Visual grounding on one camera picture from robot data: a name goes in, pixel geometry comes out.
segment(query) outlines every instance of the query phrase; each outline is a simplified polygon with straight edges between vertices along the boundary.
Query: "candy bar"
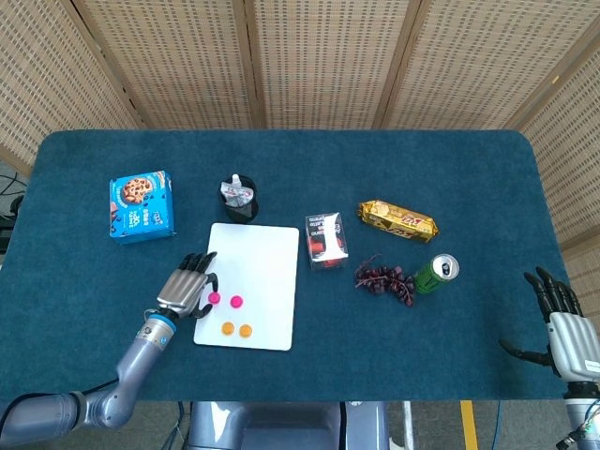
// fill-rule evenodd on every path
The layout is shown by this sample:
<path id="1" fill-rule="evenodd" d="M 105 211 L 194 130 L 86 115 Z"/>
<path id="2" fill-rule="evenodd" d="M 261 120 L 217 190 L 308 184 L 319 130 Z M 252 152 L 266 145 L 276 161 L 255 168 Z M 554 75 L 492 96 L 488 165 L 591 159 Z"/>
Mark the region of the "candy bar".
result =
<path id="1" fill-rule="evenodd" d="M 431 217 L 381 200 L 360 203 L 357 214 L 369 225 L 407 239 L 429 242 L 439 232 Z"/>

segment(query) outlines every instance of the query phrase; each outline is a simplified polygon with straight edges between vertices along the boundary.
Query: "purple grapes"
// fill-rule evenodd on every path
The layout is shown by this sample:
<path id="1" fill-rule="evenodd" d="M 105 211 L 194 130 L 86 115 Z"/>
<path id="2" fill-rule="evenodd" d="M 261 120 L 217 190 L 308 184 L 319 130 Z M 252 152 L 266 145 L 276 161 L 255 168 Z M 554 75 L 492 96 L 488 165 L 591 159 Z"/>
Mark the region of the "purple grapes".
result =
<path id="1" fill-rule="evenodd" d="M 382 265 L 377 268 L 370 267 L 371 262 L 380 255 L 374 255 L 360 264 L 354 278 L 355 288 L 364 286 L 374 294 L 392 293 L 399 302 L 407 307 L 413 305 L 414 279 L 412 276 L 404 277 L 402 267 L 397 265 L 389 268 Z"/>

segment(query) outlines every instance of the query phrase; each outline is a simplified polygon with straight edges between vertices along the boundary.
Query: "woven panel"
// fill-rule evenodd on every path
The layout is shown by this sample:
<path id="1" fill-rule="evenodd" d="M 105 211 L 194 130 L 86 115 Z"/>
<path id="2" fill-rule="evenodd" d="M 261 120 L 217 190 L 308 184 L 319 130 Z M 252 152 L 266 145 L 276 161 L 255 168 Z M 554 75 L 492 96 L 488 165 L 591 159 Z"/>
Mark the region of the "woven panel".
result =
<path id="1" fill-rule="evenodd" d="M 136 128 L 58 1 L 3 2 L 0 40 L 0 143 L 27 165 L 53 131 Z"/>
<path id="2" fill-rule="evenodd" d="M 267 124 L 371 128 L 408 0 L 257 0 Z"/>
<path id="3" fill-rule="evenodd" d="M 249 127 L 232 0 L 80 3 L 156 126 Z"/>
<path id="4" fill-rule="evenodd" d="M 600 2 L 432 0 L 390 128 L 501 128 Z"/>
<path id="5" fill-rule="evenodd" d="M 533 145 L 559 241 L 600 225 L 600 51 L 522 131 Z"/>
<path id="6" fill-rule="evenodd" d="M 598 315 L 600 319 L 600 245 L 566 259 L 564 265 L 584 314 Z"/>

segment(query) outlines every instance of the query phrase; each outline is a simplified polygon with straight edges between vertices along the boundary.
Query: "small box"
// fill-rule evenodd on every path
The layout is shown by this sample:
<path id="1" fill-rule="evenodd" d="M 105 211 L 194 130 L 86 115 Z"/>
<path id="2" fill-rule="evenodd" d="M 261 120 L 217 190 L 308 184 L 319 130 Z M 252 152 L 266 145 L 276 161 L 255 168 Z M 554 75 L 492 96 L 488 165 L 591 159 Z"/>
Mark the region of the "small box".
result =
<path id="1" fill-rule="evenodd" d="M 307 245 L 312 270 L 342 267 L 348 247 L 340 213 L 307 216 Z"/>
<path id="2" fill-rule="evenodd" d="M 111 180 L 110 237 L 119 244 L 175 234 L 171 177 L 164 171 Z"/>

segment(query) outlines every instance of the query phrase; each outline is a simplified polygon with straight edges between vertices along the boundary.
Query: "metal robot arm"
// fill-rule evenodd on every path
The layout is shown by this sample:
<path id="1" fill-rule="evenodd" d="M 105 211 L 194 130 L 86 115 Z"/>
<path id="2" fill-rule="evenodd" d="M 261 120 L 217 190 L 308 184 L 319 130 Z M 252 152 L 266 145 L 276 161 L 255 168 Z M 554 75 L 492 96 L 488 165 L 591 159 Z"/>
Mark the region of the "metal robot arm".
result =
<path id="1" fill-rule="evenodd" d="M 556 444 L 559 450 L 577 443 L 579 450 L 600 450 L 600 342 L 593 323 L 583 316 L 573 290 L 536 267 L 532 285 L 548 332 L 546 353 L 524 352 L 500 339 L 500 345 L 523 361 L 552 367 L 567 383 L 566 410 L 573 431 Z"/>
<path id="2" fill-rule="evenodd" d="M 169 345 L 179 319 L 201 319 L 212 305 L 199 309 L 204 286 L 218 289 L 215 274 L 204 272 L 215 258 L 189 254 L 171 274 L 150 315 L 116 367 L 113 389 L 69 394 L 29 394 L 0 404 L 0 448 L 48 441 L 78 427 L 120 428 L 131 417 L 143 382 Z"/>

